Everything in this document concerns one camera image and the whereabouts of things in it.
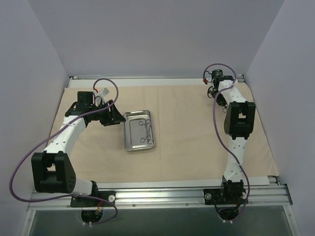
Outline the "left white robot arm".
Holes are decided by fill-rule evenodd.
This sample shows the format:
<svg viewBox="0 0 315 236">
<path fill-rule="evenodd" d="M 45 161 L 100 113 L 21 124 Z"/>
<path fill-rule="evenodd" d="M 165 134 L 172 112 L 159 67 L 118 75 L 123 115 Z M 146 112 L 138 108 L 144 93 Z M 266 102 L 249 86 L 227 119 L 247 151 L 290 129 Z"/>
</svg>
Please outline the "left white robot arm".
<svg viewBox="0 0 315 236">
<path fill-rule="evenodd" d="M 66 111 L 62 126 L 53 141 L 31 157 L 35 190 L 39 193 L 82 195 L 82 201 L 94 206 L 99 201 L 95 182 L 76 176 L 69 155 L 80 134 L 92 121 L 103 126 L 117 125 L 125 118 L 113 100 L 106 101 L 109 90 L 79 91 L 77 100 Z"/>
</svg>

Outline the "steel forceps clamp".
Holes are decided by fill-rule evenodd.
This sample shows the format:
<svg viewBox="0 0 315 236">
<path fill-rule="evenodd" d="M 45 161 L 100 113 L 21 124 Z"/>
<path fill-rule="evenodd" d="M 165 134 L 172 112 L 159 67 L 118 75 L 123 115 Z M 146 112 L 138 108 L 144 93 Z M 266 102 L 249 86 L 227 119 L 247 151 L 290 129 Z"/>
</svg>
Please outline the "steel forceps clamp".
<svg viewBox="0 0 315 236">
<path fill-rule="evenodd" d="M 152 139 L 150 138 L 150 130 L 151 130 L 151 121 L 149 119 L 144 119 L 139 121 L 139 125 L 145 128 L 146 135 L 140 139 L 141 143 L 151 144 Z"/>
</svg>

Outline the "steel instrument tray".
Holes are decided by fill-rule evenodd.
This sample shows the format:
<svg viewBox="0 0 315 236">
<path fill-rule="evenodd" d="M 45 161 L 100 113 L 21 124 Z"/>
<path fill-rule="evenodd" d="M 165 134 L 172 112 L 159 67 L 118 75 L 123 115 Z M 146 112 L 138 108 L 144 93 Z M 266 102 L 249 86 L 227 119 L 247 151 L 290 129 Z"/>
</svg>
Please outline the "steel instrument tray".
<svg viewBox="0 0 315 236">
<path fill-rule="evenodd" d="M 151 149 L 155 146 L 155 138 L 153 132 L 153 124 L 151 112 L 149 110 L 127 111 L 123 114 L 126 122 L 124 123 L 124 147 L 127 151 L 137 151 Z M 139 125 L 139 121 L 149 119 L 152 125 L 153 144 L 149 145 L 146 142 L 140 142 L 142 137 L 145 137 L 146 132 L 143 126 Z"/>
</svg>

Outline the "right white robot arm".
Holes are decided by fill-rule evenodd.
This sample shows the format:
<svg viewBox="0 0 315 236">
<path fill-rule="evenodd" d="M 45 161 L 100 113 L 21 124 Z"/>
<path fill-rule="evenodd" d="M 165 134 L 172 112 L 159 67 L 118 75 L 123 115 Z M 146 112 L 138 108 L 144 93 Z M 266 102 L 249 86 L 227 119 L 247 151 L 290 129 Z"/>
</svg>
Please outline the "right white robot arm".
<svg viewBox="0 0 315 236">
<path fill-rule="evenodd" d="M 228 153 L 222 188 L 218 193 L 221 201 L 229 203 L 236 198 L 236 195 L 246 194 L 244 179 L 249 185 L 242 164 L 248 138 L 253 132 L 256 106 L 239 92 L 232 76 L 212 73 L 211 83 L 209 94 L 214 98 L 212 108 L 214 129 L 220 144 Z M 223 143 L 217 127 L 217 105 L 226 109 L 223 129 L 228 136 L 228 145 Z"/>
</svg>

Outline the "beige cloth surgical kit roll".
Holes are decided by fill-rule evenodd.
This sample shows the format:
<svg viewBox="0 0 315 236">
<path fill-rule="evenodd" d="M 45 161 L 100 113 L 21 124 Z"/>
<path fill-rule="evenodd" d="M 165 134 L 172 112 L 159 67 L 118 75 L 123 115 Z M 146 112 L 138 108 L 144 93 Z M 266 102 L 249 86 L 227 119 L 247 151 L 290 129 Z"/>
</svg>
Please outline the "beige cloth surgical kit roll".
<svg viewBox="0 0 315 236">
<path fill-rule="evenodd" d="M 76 175 L 100 183 L 181 181 L 221 178 L 227 151 L 213 123 L 213 100 L 204 85 L 138 86 L 109 89 L 120 113 L 151 112 L 155 146 L 127 151 L 123 126 L 91 122 L 80 134 L 69 156 Z M 216 106 L 223 143 L 225 114 Z"/>
</svg>

